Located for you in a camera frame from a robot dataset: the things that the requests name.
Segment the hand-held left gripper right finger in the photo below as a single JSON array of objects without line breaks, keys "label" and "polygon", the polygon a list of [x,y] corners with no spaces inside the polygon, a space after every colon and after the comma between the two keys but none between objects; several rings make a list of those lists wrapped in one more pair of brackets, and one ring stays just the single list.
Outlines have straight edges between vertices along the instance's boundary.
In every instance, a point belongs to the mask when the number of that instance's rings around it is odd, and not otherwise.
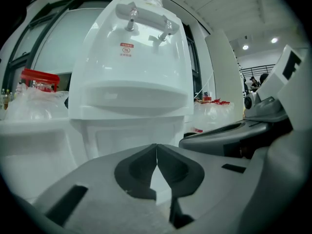
[{"label": "hand-held left gripper right finger", "polygon": [[265,148],[247,160],[157,145],[157,164],[172,192],[169,222],[182,229],[224,200],[245,206],[255,190],[265,155]]}]

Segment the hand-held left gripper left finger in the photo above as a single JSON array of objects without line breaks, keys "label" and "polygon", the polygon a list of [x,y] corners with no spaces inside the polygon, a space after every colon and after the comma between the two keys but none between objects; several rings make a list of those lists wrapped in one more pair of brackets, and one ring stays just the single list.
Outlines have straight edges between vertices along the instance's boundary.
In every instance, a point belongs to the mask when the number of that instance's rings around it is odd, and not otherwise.
[{"label": "hand-held left gripper left finger", "polygon": [[98,157],[51,185],[34,207],[76,234],[166,234],[171,224],[150,187],[155,167],[155,144]]}]

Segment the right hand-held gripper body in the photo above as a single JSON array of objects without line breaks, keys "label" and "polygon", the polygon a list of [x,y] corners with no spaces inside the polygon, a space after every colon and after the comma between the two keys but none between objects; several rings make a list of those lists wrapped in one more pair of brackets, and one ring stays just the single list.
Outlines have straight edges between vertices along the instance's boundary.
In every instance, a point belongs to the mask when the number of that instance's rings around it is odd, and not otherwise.
[{"label": "right hand-held gripper body", "polygon": [[312,226],[312,51],[278,93],[292,131],[268,149],[245,228]]}]

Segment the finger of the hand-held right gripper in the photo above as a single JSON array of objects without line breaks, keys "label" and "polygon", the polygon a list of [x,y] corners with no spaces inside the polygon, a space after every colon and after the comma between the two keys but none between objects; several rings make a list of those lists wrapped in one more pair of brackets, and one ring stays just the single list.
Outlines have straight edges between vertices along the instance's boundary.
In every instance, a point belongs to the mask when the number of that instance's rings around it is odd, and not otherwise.
[{"label": "finger of the hand-held right gripper", "polygon": [[289,119],[280,122],[242,120],[185,136],[179,147],[199,153],[250,159],[254,152],[293,130]]}]

